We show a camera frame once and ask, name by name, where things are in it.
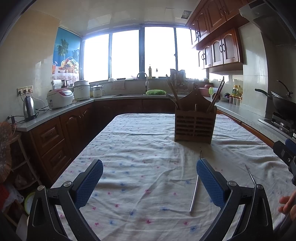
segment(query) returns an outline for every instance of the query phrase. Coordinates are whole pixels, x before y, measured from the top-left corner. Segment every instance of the drawer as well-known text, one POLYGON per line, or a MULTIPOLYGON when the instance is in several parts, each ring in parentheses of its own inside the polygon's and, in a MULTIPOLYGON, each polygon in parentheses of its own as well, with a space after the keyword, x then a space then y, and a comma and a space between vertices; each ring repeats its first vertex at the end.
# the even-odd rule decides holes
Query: drawer
POLYGON ((41 158, 48 175, 54 180, 71 163, 70 151, 63 139, 41 158))
POLYGON ((31 132, 40 156, 64 139, 59 117, 35 127, 31 132))

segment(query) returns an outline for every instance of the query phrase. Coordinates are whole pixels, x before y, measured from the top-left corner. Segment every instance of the metal rod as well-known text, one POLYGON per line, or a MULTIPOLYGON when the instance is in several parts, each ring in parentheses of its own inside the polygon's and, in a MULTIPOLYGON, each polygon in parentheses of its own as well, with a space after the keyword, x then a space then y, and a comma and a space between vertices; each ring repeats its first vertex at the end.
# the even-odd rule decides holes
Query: metal rod
POLYGON ((254 186, 256 186, 256 185, 257 185, 257 183, 255 182, 255 180, 254 180, 254 178, 253 178, 253 176, 252 176, 252 174, 251 174, 250 170, 248 169, 248 167, 247 167, 247 165, 246 165, 246 164, 245 164, 244 166, 246 167, 246 169, 247 169, 247 171, 248 171, 248 173, 249 173, 249 175, 250 175, 250 177, 251 177, 251 179, 252 179, 252 181, 253 181, 253 183, 254 183, 254 186))
POLYGON ((189 209, 189 213, 192 213, 193 211, 193 205, 194 205, 194 201, 195 201, 195 196, 196 196, 196 193, 197 193, 197 189, 198 189, 198 181, 199 181, 199 176, 197 175, 197 178, 196 178, 196 183, 195 183, 195 189, 194 189, 194 193, 193 193, 193 197, 192 197, 192 202, 191 202, 191 205, 190 205, 190 209, 189 209))

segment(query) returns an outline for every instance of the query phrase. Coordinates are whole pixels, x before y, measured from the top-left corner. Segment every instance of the gas stove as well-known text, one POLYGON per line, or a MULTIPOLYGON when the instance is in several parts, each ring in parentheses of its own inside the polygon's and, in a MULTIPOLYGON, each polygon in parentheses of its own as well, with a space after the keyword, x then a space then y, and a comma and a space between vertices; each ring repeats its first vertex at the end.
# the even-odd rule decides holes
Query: gas stove
POLYGON ((281 133, 285 137, 296 141, 296 121, 283 118, 278 113, 273 113, 271 119, 259 119, 260 122, 281 133))

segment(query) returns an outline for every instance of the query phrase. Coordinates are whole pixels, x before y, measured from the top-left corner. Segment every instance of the blue gripper pad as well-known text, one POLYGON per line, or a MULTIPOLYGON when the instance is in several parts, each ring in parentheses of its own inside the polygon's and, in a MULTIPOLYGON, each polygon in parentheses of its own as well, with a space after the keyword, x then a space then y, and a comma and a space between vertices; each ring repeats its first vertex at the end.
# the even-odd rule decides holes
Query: blue gripper pad
POLYGON ((220 172, 215 171, 205 158, 197 161, 196 172, 202 180, 213 203, 223 208, 230 194, 227 180, 220 172))
POLYGON ((97 159, 75 178, 70 195, 77 209, 87 204, 102 174, 103 163, 97 159))

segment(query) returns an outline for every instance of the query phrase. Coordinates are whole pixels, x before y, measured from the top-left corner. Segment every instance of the poster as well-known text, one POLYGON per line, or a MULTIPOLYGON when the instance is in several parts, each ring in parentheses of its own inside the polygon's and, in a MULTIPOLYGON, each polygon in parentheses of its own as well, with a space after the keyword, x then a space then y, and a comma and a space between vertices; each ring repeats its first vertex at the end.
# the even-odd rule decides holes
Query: poster
POLYGON ((79 80, 80 43, 81 37, 58 28, 52 63, 53 80, 69 80, 69 85, 79 80))

